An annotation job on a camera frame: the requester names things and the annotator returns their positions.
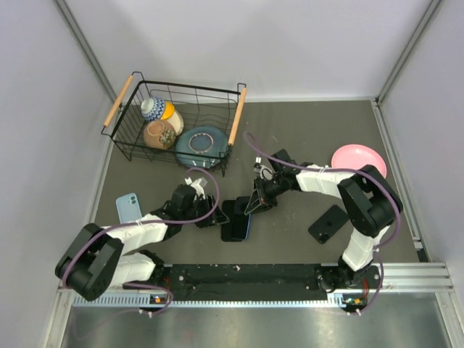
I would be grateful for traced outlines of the blue smartphone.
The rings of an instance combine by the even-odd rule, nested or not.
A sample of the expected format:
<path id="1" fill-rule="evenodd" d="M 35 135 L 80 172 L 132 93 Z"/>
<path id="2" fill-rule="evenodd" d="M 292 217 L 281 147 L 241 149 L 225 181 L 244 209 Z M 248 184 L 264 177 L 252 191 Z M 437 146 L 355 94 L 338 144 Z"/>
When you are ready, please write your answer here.
<path id="1" fill-rule="evenodd" d="M 230 239 L 232 241 L 244 241 L 249 237 L 252 216 L 245 214 L 249 199 L 249 196 L 239 196 L 232 204 L 230 228 Z"/>

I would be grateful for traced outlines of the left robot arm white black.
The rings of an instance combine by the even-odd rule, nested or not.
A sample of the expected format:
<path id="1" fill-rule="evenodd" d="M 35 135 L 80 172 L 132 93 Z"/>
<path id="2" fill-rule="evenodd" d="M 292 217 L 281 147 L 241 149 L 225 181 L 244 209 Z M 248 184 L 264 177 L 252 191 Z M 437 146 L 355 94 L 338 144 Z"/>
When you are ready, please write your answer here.
<path id="1" fill-rule="evenodd" d="M 144 246 L 171 239 L 183 225 L 208 228 L 229 221 L 214 196 L 205 194 L 203 184 L 198 179 L 179 185 L 159 209 L 133 222 L 83 226 L 57 263 L 55 276 L 87 301 L 125 283 L 159 286 L 164 262 Z"/>

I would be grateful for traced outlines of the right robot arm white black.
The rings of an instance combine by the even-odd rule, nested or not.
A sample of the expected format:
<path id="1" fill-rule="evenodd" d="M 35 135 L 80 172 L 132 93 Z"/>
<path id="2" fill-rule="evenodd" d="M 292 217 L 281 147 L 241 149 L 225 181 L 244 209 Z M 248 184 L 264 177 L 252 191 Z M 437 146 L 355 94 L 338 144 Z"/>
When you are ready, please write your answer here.
<path id="1" fill-rule="evenodd" d="M 337 266 L 322 267 L 319 287 L 327 292 L 362 282 L 371 267 L 381 239 L 392 224 L 398 224 L 402 202 L 372 165 L 359 170 L 333 169 L 310 162 L 297 164 L 284 149 L 269 156 L 270 167 L 256 159 L 253 191 L 244 210 L 253 215 L 278 204 L 287 191 L 317 193 L 340 199 L 353 231 Z"/>

